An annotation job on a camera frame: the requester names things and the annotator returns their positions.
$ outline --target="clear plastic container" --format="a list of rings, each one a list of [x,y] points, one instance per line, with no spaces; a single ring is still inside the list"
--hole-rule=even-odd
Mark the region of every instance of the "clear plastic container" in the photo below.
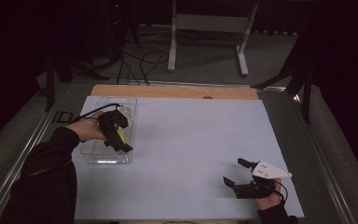
[[[95,102],[93,109],[104,105],[119,104],[118,110],[127,118],[129,126],[122,129],[118,128],[118,133],[124,143],[133,147],[132,136],[135,122],[136,98],[116,98],[116,97],[99,97]],[[102,109],[103,112],[115,110],[114,105]],[[112,147],[107,147],[103,140],[90,140],[83,144],[81,153],[88,157],[90,163],[98,164],[130,164],[132,162],[132,152],[115,151]]]

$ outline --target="black sweater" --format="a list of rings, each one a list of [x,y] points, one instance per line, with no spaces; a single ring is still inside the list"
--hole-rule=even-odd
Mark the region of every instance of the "black sweater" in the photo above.
[[[76,170],[72,152],[79,143],[75,132],[57,129],[47,143],[36,146],[22,166],[21,178],[12,186],[0,223],[74,223]],[[258,211],[263,224],[296,224],[283,204]]]

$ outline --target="hand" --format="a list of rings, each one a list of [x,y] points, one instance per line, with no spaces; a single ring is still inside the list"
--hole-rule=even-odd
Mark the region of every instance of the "hand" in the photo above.
[[[278,192],[281,192],[281,183],[282,181],[280,179],[274,179],[275,183],[275,190]],[[277,194],[276,192],[272,192],[267,198],[262,199],[255,199],[255,202],[257,203],[258,209],[266,210],[270,207],[273,207],[275,205],[278,205],[281,203],[281,195]]]
[[[103,114],[103,111],[98,111],[86,119],[81,119],[80,121],[69,124],[65,128],[77,133],[82,142],[91,139],[106,140],[98,128],[98,117],[101,116],[101,114]]]

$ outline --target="white table surface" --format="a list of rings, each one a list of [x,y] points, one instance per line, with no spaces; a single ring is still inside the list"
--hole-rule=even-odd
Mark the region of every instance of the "white table surface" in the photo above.
[[[81,114],[97,98],[88,97]],[[260,100],[137,100],[131,164],[89,164],[81,144],[75,149],[76,219],[258,218],[255,202],[236,199],[223,176],[236,184],[252,180],[237,158],[287,170]],[[292,180],[282,183],[289,191],[287,213],[303,217]]]

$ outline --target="gray carpet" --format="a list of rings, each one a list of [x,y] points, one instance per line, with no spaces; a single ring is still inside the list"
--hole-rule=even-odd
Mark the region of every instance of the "gray carpet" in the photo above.
[[[161,31],[166,27],[144,28],[143,31]],[[208,33],[208,37],[221,37],[221,34]],[[277,75],[282,64],[296,41],[296,36],[274,35],[266,36],[252,34],[245,49],[245,57],[248,63],[250,75],[242,77],[235,55],[235,45],[241,41],[240,35],[232,35],[224,40],[202,40],[200,35],[183,32],[178,43],[176,70],[173,73],[167,71],[167,63],[159,63],[148,75],[152,83],[181,82],[197,84],[218,85],[252,85]],[[147,39],[149,35],[141,35],[141,39]],[[131,83],[136,83],[129,72],[130,69],[143,83],[140,70],[140,60],[129,54],[143,57],[147,52],[158,49],[168,52],[170,37],[159,35],[142,42],[142,48],[137,49],[131,41],[126,45],[124,62],[129,66],[122,69],[120,83],[125,84],[127,77]],[[151,53],[145,60],[156,62],[158,53]],[[96,63],[102,63],[104,58],[95,58]],[[143,63],[145,71],[153,66],[152,63]],[[57,83],[57,91],[62,91],[62,98],[52,109],[55,112],[80,112],[83,102],[91,88],[96,83],[116,83],[120,63],[101,71],[102,75],[111,77],[110,81],[101,82],[86,77],[76,71],[76,78],[70,85]],[[276,83],[274,86],[284,87],[288,79]],[[351,153],[345,137],[339,129],[334,117],[316,87],[312,89],[310,104],[311,125],[298,117],[298,107],[292,99],[280,91],[261,91],[260,98],[268,110],[269,119],[276,133],[289,170],[294,174],[293,181],[299,200],[303,206],[306,217],[301,223],[345,223],[341,220],[342,214],[335,204],[332,190],[326,186],[323,176],[323,167],[315,154],[315,143],[312,136],[318,140],[317,146],[322,151],[328,168],[334,174],[334,181],[342,192],[345,202],[350,208],[353,219],[358,223],[358,164]],[[46,133],[34,136],[34,129],[38,122],[47,118],[44,113],[46,99],[35,96],[16,115],[15,118],[0,132],[0,186],[6,179],[6,175],[25,147],[31,136],[33,139],[44,141],[51,131],[64,124],[49,124]]]

